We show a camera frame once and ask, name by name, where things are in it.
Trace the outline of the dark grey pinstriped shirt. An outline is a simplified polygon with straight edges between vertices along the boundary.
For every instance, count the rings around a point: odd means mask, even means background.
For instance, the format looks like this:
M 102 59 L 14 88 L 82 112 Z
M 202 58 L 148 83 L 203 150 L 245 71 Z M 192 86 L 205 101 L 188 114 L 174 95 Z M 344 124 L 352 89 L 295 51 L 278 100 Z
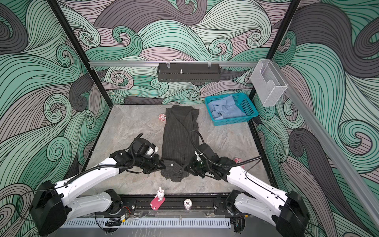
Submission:
M 161 175 L 172 182 L 181 182 L 189 176 L 185 167 L 194 156 L 194 146 L 190 139 L 198 144 L 198 136 L 190 134 L 198 131 L 199 110 L 191 106 L 172 106 L 165 111 L 166 123 L 163 132 L 162 161 L 166 168 Z

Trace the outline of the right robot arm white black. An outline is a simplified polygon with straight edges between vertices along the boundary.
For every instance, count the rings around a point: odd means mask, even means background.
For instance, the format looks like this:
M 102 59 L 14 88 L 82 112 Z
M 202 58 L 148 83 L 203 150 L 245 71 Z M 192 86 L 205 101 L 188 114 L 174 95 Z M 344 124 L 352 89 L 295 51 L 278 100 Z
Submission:
M 229 212 L 258 217 L 273 225 L 283 237 L 312 237 L 310 212 L 300 194 L 275 188 L 249 174 L 243 165 L 257 161 L 255 157 L 236 163 L 228 157 L 219 157 L 204 142 L 201 134 L 192 130 L 189 140 L 194 147 L 194 156 L 185 166 L 185 171 L 201 178 L 209 177 L 237 186 L 241 191 L 230 193 L 227 201 Z

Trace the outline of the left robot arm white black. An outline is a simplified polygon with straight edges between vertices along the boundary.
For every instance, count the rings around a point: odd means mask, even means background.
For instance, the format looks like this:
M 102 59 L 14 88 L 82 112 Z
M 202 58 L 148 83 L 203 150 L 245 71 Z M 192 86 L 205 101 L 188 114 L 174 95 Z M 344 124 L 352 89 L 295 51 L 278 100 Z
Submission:
M 166 166 L 157 154 L 155 144 L 137 135 L 129 147 L 109 155 L 101 163 L 65 180 L 42 183 L 36 190 L 28 211 L 37 232 L 46 236 L 70 219 L 94 212 L 117 214 L 122 200 L 112 189 L 98 195 L 82 197 L 82 194 L 97 184 L 133 167 L 142 169 L 143 174 L 164 170 Z

